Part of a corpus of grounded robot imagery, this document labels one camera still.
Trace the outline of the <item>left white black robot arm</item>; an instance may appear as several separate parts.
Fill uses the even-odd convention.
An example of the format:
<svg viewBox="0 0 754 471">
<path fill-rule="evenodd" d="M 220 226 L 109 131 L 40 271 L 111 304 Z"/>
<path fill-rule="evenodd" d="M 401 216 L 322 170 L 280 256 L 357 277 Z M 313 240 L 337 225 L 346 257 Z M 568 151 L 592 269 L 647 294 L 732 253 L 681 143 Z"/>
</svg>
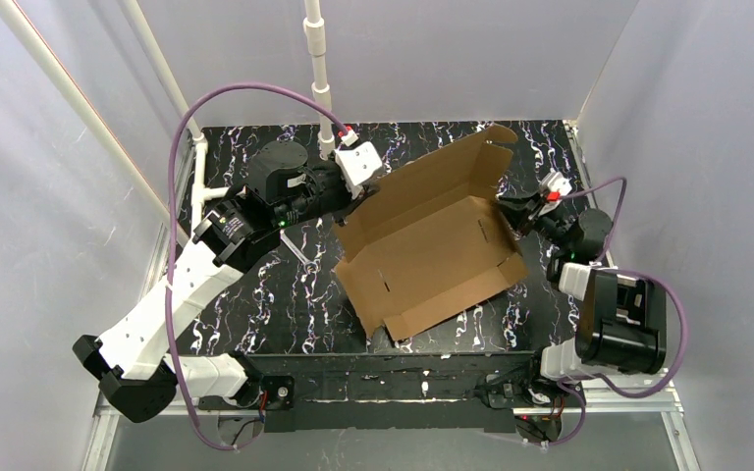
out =
<svg viewBox="0 0 754 471">
<path fill-rule="evenodd" d="M 293 141 L 271 141 L 202 218 L 165 276 L 116 325 L 73 346 L 102 396 L 135 423 L 177 398 L 219 396 L 239 408 L 281 407 L 281 378 L 241 353 L 181 356 L 178 336 L 216 297 L 281 242 L 282 230 L 327 215 L 342 221 L 371 196 L 383 172 L 376 147 L 360 141 L 310 161 Z"/>
</svg>

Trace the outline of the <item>white pvc pipe frame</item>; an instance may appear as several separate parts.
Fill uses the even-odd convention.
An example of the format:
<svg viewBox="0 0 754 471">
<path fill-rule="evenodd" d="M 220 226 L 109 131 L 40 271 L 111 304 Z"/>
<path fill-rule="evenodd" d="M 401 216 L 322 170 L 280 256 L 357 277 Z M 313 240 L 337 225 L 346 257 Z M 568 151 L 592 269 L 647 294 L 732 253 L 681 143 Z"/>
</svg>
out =
<svg viewBox="0 0 754 471">
<path fill-rule="evenodd" d="M 150 187 L 179 117 L 116 1 L 25 1 Z M 0 253 L 143 258 L 161 218 L 0 17 Z"/>
</svg>

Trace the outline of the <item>brown cardboard box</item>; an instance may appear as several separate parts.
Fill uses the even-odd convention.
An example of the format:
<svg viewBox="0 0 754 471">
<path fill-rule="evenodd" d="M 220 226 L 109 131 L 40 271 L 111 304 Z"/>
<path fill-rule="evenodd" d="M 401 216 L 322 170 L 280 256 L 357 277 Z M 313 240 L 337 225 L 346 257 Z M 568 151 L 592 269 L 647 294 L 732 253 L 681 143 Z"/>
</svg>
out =
<svg viewBox="0 0 754 471">
<path fill-rule="evenodd" d="M 368 338 L 407 340 L 528 276 L 497 199 L 516 141 L 494 124 L 421 156 L 335 226 L 335 274 Z"/>
</svg>

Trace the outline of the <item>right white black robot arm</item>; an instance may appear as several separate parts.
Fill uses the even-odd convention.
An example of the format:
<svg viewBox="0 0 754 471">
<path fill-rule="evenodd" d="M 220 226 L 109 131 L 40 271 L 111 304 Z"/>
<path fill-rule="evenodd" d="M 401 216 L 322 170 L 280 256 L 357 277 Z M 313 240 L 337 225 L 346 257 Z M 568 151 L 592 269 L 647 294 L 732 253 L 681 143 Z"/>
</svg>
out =
<svg viewBox="0 0 754 471">
<path fill-rule="evenodd" d="M 666 294 L 651 281 L 598 266 L 611 217 L 589 208 L 577 216 L 551 208 L 554 196 L 503 197 L 498 207 L 519 235 L 557 247 L 546 267 L 551 286 L 581 302 L 575 335 L 544 348 L 538 373 L 572 381 L 598 374 L 655 374 L 666 359 Z"/>
</svg>

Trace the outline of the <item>aluminium rail base frame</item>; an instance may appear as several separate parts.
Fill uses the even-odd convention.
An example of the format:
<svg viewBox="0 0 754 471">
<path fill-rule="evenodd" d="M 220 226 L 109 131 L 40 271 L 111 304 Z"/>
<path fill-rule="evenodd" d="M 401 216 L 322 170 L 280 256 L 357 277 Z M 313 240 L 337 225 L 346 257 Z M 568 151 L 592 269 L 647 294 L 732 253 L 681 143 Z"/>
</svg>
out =
<svg viewBox="0 0 754 471">
<path fill-rule="evenodd" d="M 341 132 L 343 148 L 360 140 L 352 130 Z M 613 226 L 600 255 L 603 258 Z M 663 281 L 634 271 L 604 267 L 612 273 L 651 281 L 666 294 L 667 308 L 673 305 L 681 327 L 687 324 L 684 307 L 675 291 Z M 635 396 L 644 398 L 660 392 L 682 363 L 688 344 L 681 332 L 674 356 L 668 356 L 655 374 L 659 381 Z M 230 442 L 218 441 L 215 447 L 239 450 L 264 432 L 330 428 L 423 428 L 453 426 L 456 414 L 467 414 L 464 425 L 504 432 L 515 428 L 521 439 L 531 445 L 549 448 L 571 439 L 562 426 L 564 411 L 586 406 L 582 384 L 586 380 L 608 381 L 612 374 L 576 378 L 572 381 L 547 380 L 538 373 L 541 351 L 497 354 L 484 359 L 477 354 L 462 354 L 426 377 L 422 355 L 398 356 L 334 355 L 329 358 L 285 360 L 263 355 L 246 358 L 261 372 L 282 379 L 277 398 L 285 405 L 267 403 L 262 409 L 239 408 L 219 396 L 182 398 L 190 414 L 199 409 L 248 410 L 252 418 L 240 427 Z"/>
</svg>

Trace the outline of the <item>silver wrench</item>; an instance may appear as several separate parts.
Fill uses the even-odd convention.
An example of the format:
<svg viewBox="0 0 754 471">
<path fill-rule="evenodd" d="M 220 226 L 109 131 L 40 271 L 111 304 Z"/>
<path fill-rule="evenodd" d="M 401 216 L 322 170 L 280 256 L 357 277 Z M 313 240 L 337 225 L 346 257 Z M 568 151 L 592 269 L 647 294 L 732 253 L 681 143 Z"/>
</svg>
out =
<svg viewBox="0 0 754 471">
<path fill-rule="evenodd" d="M 286 234 L 285 230 L 280 230 L 280 240 L 284 244 L 284 246 L 291 252 L 292 255 L 296 257 L 296 259 L 300 262 L 300 264 L 306 269 L 315 269 L 316 263 L 313 259 L 308 259 L 306 255 L 303 253 L 303 251 L 296 246 L 296 244 L 291 240 L 291 238 Z"/>
</svg>

